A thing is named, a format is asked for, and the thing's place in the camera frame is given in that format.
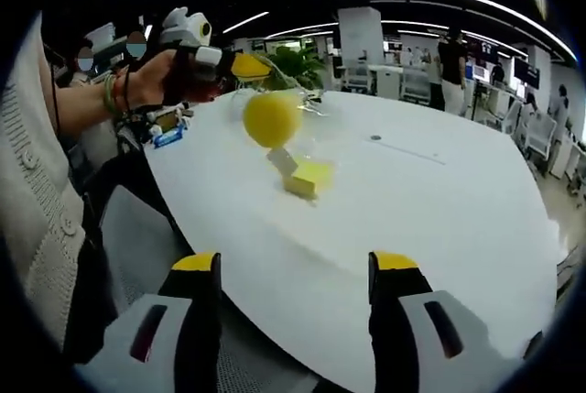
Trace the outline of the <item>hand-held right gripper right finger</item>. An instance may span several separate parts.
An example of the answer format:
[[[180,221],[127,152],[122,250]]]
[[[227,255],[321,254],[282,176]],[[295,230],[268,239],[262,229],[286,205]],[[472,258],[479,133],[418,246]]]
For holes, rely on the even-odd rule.
[[[377,392],[495,392],[520,367],[490,343],[486,324],[418,264],[369,255],[369,334]]]

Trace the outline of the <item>person's left hand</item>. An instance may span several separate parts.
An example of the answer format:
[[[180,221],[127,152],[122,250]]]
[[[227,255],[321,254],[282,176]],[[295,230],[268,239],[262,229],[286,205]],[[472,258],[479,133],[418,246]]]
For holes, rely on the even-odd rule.
[[[185,82],[170,75],[175,50],[159,52],[136,71],[119,74],[110,94],[114,105],[127,112],[146,106],[212,102],[221,94],[221,86],[212,82]]]

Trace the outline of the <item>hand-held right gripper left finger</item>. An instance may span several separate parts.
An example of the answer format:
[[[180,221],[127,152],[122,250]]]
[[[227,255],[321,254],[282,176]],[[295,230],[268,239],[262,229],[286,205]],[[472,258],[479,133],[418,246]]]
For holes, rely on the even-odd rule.
[[[94,392],[214,392],[222,326],[221,256],[183,257],[156,294],[105,330],[102,349],[77,372]]]

